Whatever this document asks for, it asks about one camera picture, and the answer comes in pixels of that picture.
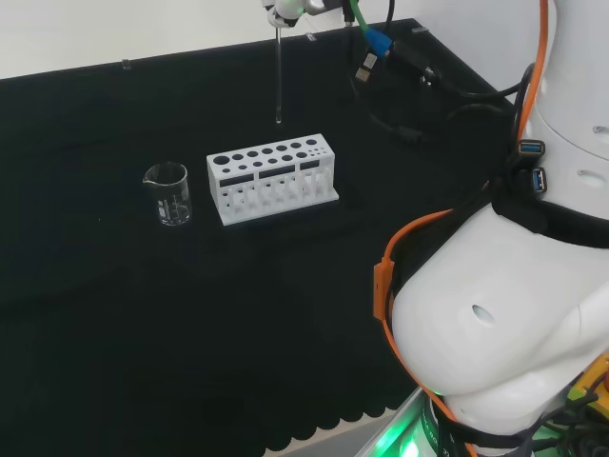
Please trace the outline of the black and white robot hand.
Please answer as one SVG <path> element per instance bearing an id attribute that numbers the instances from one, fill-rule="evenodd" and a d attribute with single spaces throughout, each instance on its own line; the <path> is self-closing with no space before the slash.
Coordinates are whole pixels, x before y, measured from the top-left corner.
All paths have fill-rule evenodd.
<path id="1" fill-rule="evenodd" d="M 300 0 L 262 0 L 261 4 L 276 29 L 293 28 L 305 14 L 305 2 Z"/>

